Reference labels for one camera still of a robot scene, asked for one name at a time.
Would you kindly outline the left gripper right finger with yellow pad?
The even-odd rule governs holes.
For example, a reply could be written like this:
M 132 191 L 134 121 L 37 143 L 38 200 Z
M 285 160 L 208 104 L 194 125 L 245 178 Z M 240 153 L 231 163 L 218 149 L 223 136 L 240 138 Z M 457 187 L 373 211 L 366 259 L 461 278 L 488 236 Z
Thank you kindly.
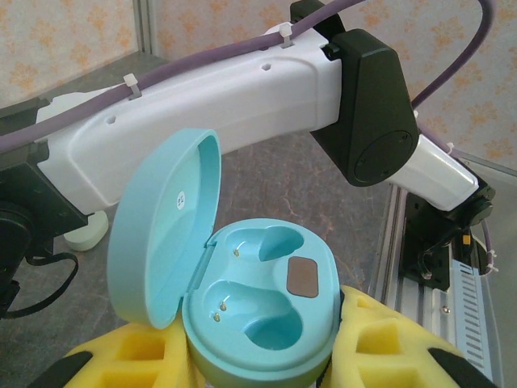
M 343 285 L 340 326 L 320 387 L 495 387 L 450 342 Z

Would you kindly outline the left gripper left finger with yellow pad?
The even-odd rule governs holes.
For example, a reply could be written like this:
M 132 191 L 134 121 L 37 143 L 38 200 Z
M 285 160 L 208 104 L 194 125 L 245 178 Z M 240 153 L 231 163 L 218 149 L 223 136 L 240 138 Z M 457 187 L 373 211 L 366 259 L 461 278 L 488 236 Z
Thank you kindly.
M 69 352 L 92 358 L 68 387 L 203 387 L 204 377 L 189 353 L 180 318 L 158 330 L 129 323 Z

